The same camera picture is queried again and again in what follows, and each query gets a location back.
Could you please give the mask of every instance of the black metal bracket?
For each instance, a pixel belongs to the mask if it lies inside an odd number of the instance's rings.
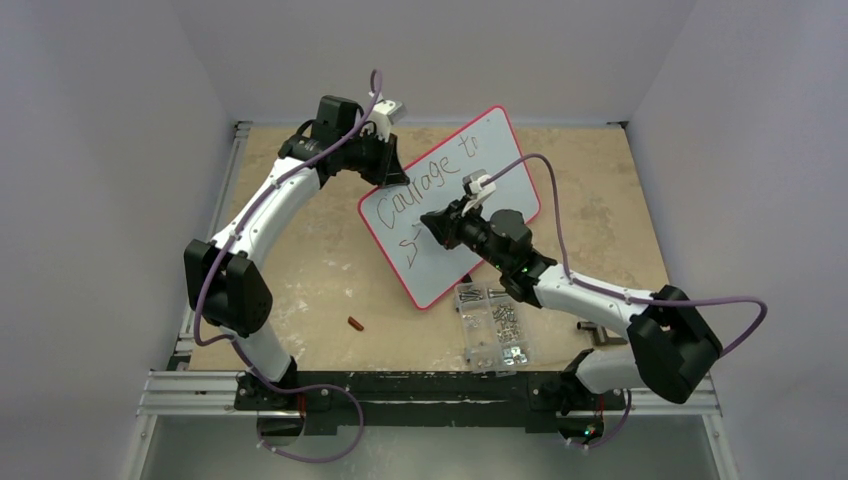
[[[527,433],[563,428],[565,390],[542,393],[542,389],[568,381],[555,371],[502,377],[471,372],[298,372],[300,385],[331,384],[349,390],[360,401],[369,425],[516,427]],[[604,401],[607,410],[624,408],[612,393]],[[251,375],[239,378],[236,410],[295,410],[295,402],[294,396],[270,392]],[[592,411],[597,404],[598,396],[590,394],[570,410]],[[307,435],[333,435],[339,426],[358,424],[354,406],[337,391],[308,392],[305,410]]]
[[[577,330],[584,330],[592,334],[592,345],[605,347],[607,345],[627,345],[627,340],[621,337],[610,337],[605,327],[593,322],[577,322]]]
[[[220,249],[200,240],[192,240],[183,252],[192,310],[197,309],[203,281],[218,253]],[[273,304],[271,290],[256,264],[246,256],[227,253],[206,293],[202,314],[210,324],[223,325],[247,337],[262,328]]]
[[[304,124],[312,126],[309,136],[304,134],[305,128],[299,129],[283,143],[277,155],[302,161],[311,159],[344,137],[354,127],[356,113],[361,109],[353,100],[325,95],[315,120]],[[408,185],[410,181],[400,166],[397,136],[390,134],[384,141],[373,131],[354,135],[312,168],[318,173],[321,187],[342,170],[357,172],[363,180],[380,188]]]
[[[688,300],[666,285],[657,300]],[[636,367],[645,385],[669,402],[686,402],[721,355],[722,346],[695,308],[651,305],[627,327]]]
[[[421,223],[445,249],[465,245],[498,269],[501,285],[517,302],[541,308],[533,287],[556,260],[533,248],[533,232],[521,212],[498,210],[487,221],[481,217],[482,206],[463,215],[467,203],[467,197],[454,200],[444,210],[421,215]]]

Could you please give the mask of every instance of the wooden table surface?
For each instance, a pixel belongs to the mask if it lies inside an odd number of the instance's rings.
[[[455,128],[398,128],[406,165]],[[268,175],[293,128],[250,131],[230,218]],[[624,131],[618,128],[517,128],[522,152],[545,154],[554,164],[571,268],[634,288],[659,289],[666,273]],[[530,223],[534,246],[559,259],[550,180],[536,160],[529,168],[542,210]],[[280,236],[262,274],[274,296],[269,322],[303,370],[464,370],[465,341],[453,298],[419,311],[404,291],[357,212],[371,189],[342,172],[303,208]],[[483,265],[475,281],[495,281]],[[532,369],[559,369],[591,346],[576,318],[524,305],[535,340]],[[365,326],[347,324],[353,316]],[[217,333],[203,324],[204,338]],[[226,343],[197,348],[193,370],[238,370]]]

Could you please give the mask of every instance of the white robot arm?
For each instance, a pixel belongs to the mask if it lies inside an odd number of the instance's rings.
[[[189,303],[196,309],[213,259],[221,253],[219,247],[227,247],[203,299],[202,314],[238,343],[244,355],[272,382],[280,382],[288,371],[295,370],[290,368],[293,358],[266,322],[272,298],[259,273],[283,229],[341,170],[355,171],[378,187],[409,183],[397,157],[397,137],[391,133],[405,108],[382,95],[359,135],[312,168],[303,168],[305,162],[354,128],[356,114],[361,111],[352,100],[323,97],[316,118],[283,144],[271,173],[232,223],[208,243],[192,241],[184,254]],[[312,131],[306,136],[309,125]]]
[[[648,387],[670,402],[689,398],[721,356],[722,346],[695,308],[656,305],[685,303],[688,298],[680,289],[631,290],[570,272],[533,248],[533,233],[520,212],[498,210],[490,220],[481,216],[482,200],[493,193],[493,178],[481,170],[463,182],[463,198],[421,216],[439,244],[446,249],[465,245],[494,265],[501,271],[501,285],[516,301],[572,313],[630,343],[630,350],[585,351],[572,362],[566,371],[584,394]]]

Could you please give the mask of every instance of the gray wall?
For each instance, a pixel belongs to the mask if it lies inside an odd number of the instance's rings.
[[[409,121],[503,104],[521,123],[630,117],[694,0],[173,0],[227,110],[301,122],[368,72]]]
[[[715,369],[743,478],[848,469],[846,45],[842,0],[699,0],[628,129],[673,281],[771,306]]]
[[[231,131],[167,2],[0,2],[0,477],[116,478]]]

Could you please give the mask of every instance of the purple cable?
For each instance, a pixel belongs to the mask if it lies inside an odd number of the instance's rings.
[[[632,406],[633,406],[633,394],[630,393],[630,390],[628,390],[627,391],[627,405],[624,407],[624,413],[621,414],[621,420],[619,420],[618,423],[615,424],[615,427],[613,427],[613,429],[610,430],[609,433],[605,433],[604,436],[601,437],[600,440],[598,440],[595,443],[588,444],[587,447],[589,447],[589,450],[592,450],[593,448],[598,448],[602,445],[605,445],[606,443],[610,442],[613,438],[615,438],[616,435],[618,435],[618,432],[621,431],[621,427],[624,426],[624,422],[627,421],[627,417],[630,416],[630,409],[631,409]]]
[[[351,137],[356,135],[362,129],[363,126],[365,126],[365,123],[368,121],[368,116],[371,115],[371,112],[374,110],[374,106],[377,104],[377,100],[380,97],[380,92],[383,89],[383,74],[380,72],[380,70],[375,68],[374,70],[371,71],[370,83],[371,83],[371,93],[373,93],[373,95],[371,96],[371,101],[368,103],[368,107],[364,110],[362,116],[353,125],[353,128],[351,128],[350,131],[347,132],[336,143],[330,145],[326,150],[319,153],[318,155],[315,155],[311,159],[301,163],[297,167],[289,170],[288,172],[284,173],[283,175],[280,176],[280,178],[276,179],[272,184],[268,185],[268,187],[265,188],[265,190],[263,190],[262,193],[260,193],[256,197],[256,200],[254,200],[253,203],[251,203],[250,206],[247,207],[247,210],[245,210],[244,215],[242,215],[242,217],[241,217],[241,220],[239,220],[239,222],[236,224],[235,228],[233,229],[233,234],[227,239],[226,242],[224,242],[224,245],[221,246],[221,249],[218,252],[218,255],[212,261],[212,265],[209,268],[209,273],[206,275],[206,278],[203,280],[203,285],[201,285],[201,287],[200,287],[200,294],[198,295],[197,306],[196,306],[195,311],[194,311],[194,343],[197,344],[198,346],[205,347],[207,345],[211,345],[211,344],[213,344],[217,341],[220,341],[220,340],[230,340],[230,341],[234,340],[232,335],[227,335],[227,334],[217,335],[215,337],[210,338],[209,340],[203,340],[202,338],[200,338],[200,319],[203,316],[202,312],[203,312],[203,307],[206,304],[206,295],[209,294],[209,287],[212,285],[212,280],[215,278],[215,273],[218,271],[218,268],[221,266],[221,262],[224,261],[224,257],[227,255],[227,252],[229,252],[230,248],[233,246],[233,243],[235,243],[236,237],[238,237],[239,234],[242,232],[242,230],[244,230],[245,225],[247,225],[247,222],[250,221],[251,217],[253,217],[253,215],[256,213],[256,211],[259,209],[259,207],[262,206],[262,204],[265,202],[265,200],[268,199],[268,197],[271,195],[271,193],[273,193],[277,188],[279,188],[279,186],[282,185],[283,182],[287,181],[289,178],[291,178],[295,173],[299,172],[300,170],[303,170],[304,168],[309,168],[312,165],[315,165],[316,163],[318,163],[321,160],[323,160],[324,158],[326,158],[328,155],[330,155],[331,153],[336,151],[339,147],[344,145],[348,140],[351,139]],[[348,398],[350,398],[350,400],[353,402],[354,406],[356,406],[356,411],[359,414],[359,431],[356,434],[356,438],[353,440],[353,442],[351,442],[351,444],[346,449],[342,450],[341,452],[339,452],[335,455],[331,455],[329,457],[322,457],[322,458],[301,457],[299,455],[283,452],[282,450],[277,450],[276,448],[271,447],[270,445],[268,445],[267,442],[262,440],[260,443],[262,443],[262,445],[265,448],[267,448],[268,450],[270,450],[273,453],[276,453],[278,455],[282,455],[284,457],[288,457],[288,458],[291,458],[293,460],[297,460],[297,461],[300,461],[300,462],[306,462],[306,463],[332,462],[334,460],[338,460],[339,458],[347,455],[348,453],[353,451],[354,448],[356,448],[356,445],[359,443],[359,440],[362,438],[362,434],[364,432],[365,416],[362,412],[362,406],[359,404],[359,402],[356,400],[356,398],[350,392],[348,392],[347,390],[345,390],[341,387],[337,387],[335,385],[309,385],[309,386],[306,386],[306,387],[299,387],[299,388],[293,388],[293,389],[279,388],[279,387],[273,385],[271,383],[271,381],[267,377],[265,377],[265,375],[263,375],[262,372],[260,372],[253,365],[253,363],[247,358],[247,356],[245,356],[244,351],[242,351],[242,349],[238,345],[238,343],[232,342],[232,345],[233,345],[233,348],[236,351],[236,354],[239,356],[239,358],[242,359],[242,361],[245,363],[245,365],[247,365],[248,369],[252,370],[254,375],[256,375],[256,377],[259,378],[262,381],[262,383],[264,383],[265,386],[267,386],[271,390],[278,392],[278,393],[281,393],[281,394],[285,394],[285,395],[303,393],[303,392],[307,392],[307,391],[310,391],[310,390],[318,390],[318,389],[323,389],[323,388],[326,388],[328,390],[336,390],[336,391],[342,392]]]
[[[600,293],[602,295],[607,295],[609,297],[617,298],[619,300],[624,300],[625,302],[635,303],[637,305],[654,305],[654,306],[657,306],[657,307],[708,307],[708,306],[713,306],[713,305],[729,305],[729,304],[732,304],[732,303],[753,303],[753,304],[758,305],[760,307],[760,313],[757,314],[757,317],[754,319],[753,322],[751,322],[751,325],[749,325],[748,328],[745,329],[745,331],[742,332],[741,335],[739,335],[739,337],[737,337],[735,340],[730,342],[730,344],[727,347],[725,347],[724,350],[722,350],[720,357],[723,357],[723,356],[727,355],[728,353],[732,352],[733,350],[735,350],[736,347],[738,347],[739,345],[742,344],[742,342],[747,340],[748,337],[750,337],[751,334],[754,333],[754,330],[756,330],[760,326],[760,324],[763,323],[763,320],[765,320],[766,314],[768,313],[768,306],[766,305],[765,302],[763,302],[761,299],[759,299],[757,297],[735,296],[735,297],[708,298],[708,299],[704,299],[704,300],[656,300],[656,299],[653,299],[653,298],[626,297],[625,295],[623,295],[619,292],[616,292],[616,291],[613,291],[613,290],[610,290],[610,289],[607,289],[607,288],[604,288],[604,287],[600,287],[598,285],[593,285],[591,283],[585,282],[585,281],[581,280],[580,278],[574,276],[571,272],[571,269],[568,266],[568,252],[566,252],[565,240],[563,239],[563,235],[562,235],[562,219],[560,218],[560,214],[559,214],[559,193],[557,192],[556,175],[554,174],[554,168],[551,165],[551,162],[544,155],[542,155],[540,153],[528,153],[527,155],[524,155],[523,157],[519,158],[518,160],[515,160],[514,162],[507,165],[503,170],[492,175],[492,177],[490,179],[483,182],[483,186],[486,186],[486,185],[494,182],[495,180],[501,178],[505,173],[507,173],[508,171],[515,168],[517,165],[524,163],[525,161],[527,161],[531,158],[538,158],[539,160],[544,162],[545,166],[548,167],[548,173],[551,176],[551,186],[552,186],[552,189],[553,189],[553,197],[554,197],[554,215],[556,216],[556,226],[557,226],[557,238],[559,238],[559,248],[562,251],[562,266],[563,266],[563,269],[565,270],[565,276],[568,277],[568,279],[570,281],[576,283],[577,285],[579,285],[579,286],[581,286],[581,287],[583,287],[587,290],[591,290],[593,292]]]

